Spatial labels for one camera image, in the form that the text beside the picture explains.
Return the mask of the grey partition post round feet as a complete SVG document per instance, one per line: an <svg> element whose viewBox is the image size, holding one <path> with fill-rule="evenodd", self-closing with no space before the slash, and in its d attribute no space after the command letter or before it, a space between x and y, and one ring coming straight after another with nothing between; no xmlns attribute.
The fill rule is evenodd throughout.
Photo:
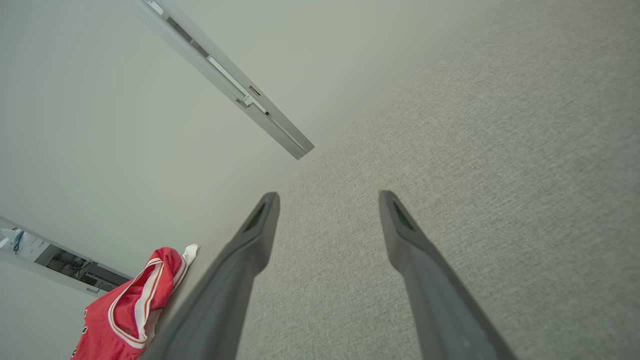
<svg viewBox="0 0 640 360"><path fill-rule="evenodd" d="M131 10L296 160L313 142L174 0L128 0Z"/></svg>

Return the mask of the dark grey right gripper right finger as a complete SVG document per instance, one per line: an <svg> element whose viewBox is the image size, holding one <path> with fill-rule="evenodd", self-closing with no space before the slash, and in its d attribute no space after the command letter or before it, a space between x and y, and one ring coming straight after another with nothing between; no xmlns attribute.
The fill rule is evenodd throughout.
<svg viewBox="0 0 640 360"><path fill-rule="evenodd" d="M379 192L388 259L402 275L423 360L517 360L398 196Z"/></svg>

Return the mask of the red basketball jersey white sleeves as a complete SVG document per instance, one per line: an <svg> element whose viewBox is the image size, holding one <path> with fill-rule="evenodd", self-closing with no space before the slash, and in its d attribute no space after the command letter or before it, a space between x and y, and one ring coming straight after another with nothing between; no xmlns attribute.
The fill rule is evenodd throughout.
<svg viewBox="0 0 640 360"><path fill-rule="evenodd" d="M137 276L90 303L70 360L139 360L198 250L198 244L159 248Z"/></svg>

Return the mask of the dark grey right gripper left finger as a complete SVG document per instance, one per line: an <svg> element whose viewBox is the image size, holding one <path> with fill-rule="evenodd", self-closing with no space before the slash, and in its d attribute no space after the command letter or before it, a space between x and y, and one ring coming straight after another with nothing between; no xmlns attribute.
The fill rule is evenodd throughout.
<svg viewBox="0 0 640 360"><path fill-rule="evenodd" d="M142 360L235 360L256 276L269 263L281 199L266 193Z"/></svg>

